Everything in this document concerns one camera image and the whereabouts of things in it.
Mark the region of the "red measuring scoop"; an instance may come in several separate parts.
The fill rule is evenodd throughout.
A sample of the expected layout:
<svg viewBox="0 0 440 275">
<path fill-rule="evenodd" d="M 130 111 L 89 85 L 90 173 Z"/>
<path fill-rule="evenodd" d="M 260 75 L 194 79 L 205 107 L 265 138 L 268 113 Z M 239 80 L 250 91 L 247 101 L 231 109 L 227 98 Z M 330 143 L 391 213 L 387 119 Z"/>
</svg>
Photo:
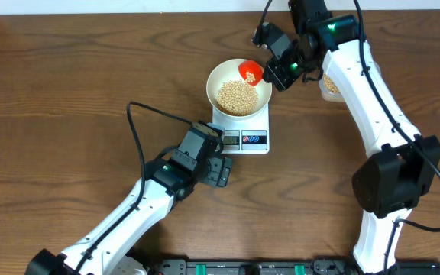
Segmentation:
<svg viewBox="0 0 440 275">
<path fill-rule="evenodd" d="M 238 72 L 246 83 L 256 86 L 263 79 L 264 69 L 253 60 L 245 60 L 238 66 Z"/>
</svg>

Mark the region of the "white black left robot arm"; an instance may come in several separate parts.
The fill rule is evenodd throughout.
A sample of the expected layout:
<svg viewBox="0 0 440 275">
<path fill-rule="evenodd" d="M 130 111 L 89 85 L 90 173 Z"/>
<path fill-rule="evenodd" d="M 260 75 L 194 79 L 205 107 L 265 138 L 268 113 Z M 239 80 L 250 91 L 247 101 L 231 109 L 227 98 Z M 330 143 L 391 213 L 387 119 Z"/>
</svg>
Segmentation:
<svg viewBox="0 0 440 275">
<path fill-rule="evenodd" d="M 40 251 L 27 274 L 110 274 L 153 225 L 186 199 L 197 183 L 223 188 L 232 161 L 221 155 L 225 129 L 191 124 L 169 160 L 157 157 L 144 166 L 127 198 L 98 226 L 58 255 Z"/>
</svg>

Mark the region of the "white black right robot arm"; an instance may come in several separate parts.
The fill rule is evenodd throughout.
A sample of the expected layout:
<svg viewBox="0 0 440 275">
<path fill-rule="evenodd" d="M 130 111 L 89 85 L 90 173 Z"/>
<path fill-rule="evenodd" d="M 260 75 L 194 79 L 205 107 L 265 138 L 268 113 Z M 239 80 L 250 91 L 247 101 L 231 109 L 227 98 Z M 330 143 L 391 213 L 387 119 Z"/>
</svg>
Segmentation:
<svg viewBox="0 0 440 275">
<path fill-rule="evenodd" d="M 334 16 L 322 1 L 291 1 L 297 38 L 265 20 L 253 43 L 271 58 L 263 78 L 284 91 L 298 79 L 330 79 L 361 134 L 366 162 L 352 188 L 364 211 L 352 255 L 362 274 L 439 274 L 431 263 L 400 264 L 395 250 L 410 212 L 426 195 L 440 159 L 440 143 L 423 137 L 403 114 L 372 60 L 361 13 Z"/>
</svg>

